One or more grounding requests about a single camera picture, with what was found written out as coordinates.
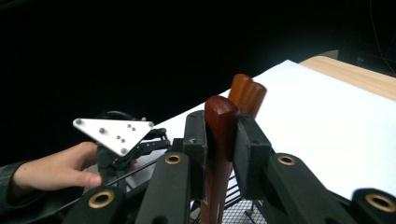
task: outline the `wooden table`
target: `wooden table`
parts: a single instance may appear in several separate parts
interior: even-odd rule
[[[342,63],[332,58],[316,56],[300,63],[322,74],[396,101],[396,78]]]

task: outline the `wooden handle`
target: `wooden handle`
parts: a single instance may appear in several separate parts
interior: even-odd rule
[[[236,74],[228,98],[240,111],[256,118],[265,93],[267,89],[262,84],[254,82],[245,74]]]
[[[221,223],[230,170],[239,110],[227,98],[212,96],[205,102],[208,138],[206,160],[206,202],[201,203],[201,223]]]

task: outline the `human hand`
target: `human hand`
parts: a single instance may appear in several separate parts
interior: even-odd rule
[[[12,177],[9,191],[11,199],[18,199],[34,189],[100,186],[102,178],[99,174],[82,172],[96,164],[96,150],[96,144],[83,142],[39,160],[24,163]]]

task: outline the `white table surface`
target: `white table surface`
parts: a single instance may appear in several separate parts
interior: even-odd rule
[[[347,199],[360,188],[396,196],[395,101],[291,61],[253,80],[268,90],[256,120],[275,152],[297,156],[327,189]],[[182,138],[186,116],[202,109],[204,103],[155,128],[166,128],[171,141]],[[137,165],[162,154],[153,152]],[[152,170],[129,181],[139,184]]]

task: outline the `white metal bracket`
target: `white metal bracket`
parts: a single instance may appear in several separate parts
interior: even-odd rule
[[[123,157],[149,133],[154,123],[117,119],[75,119],[73,126]]]

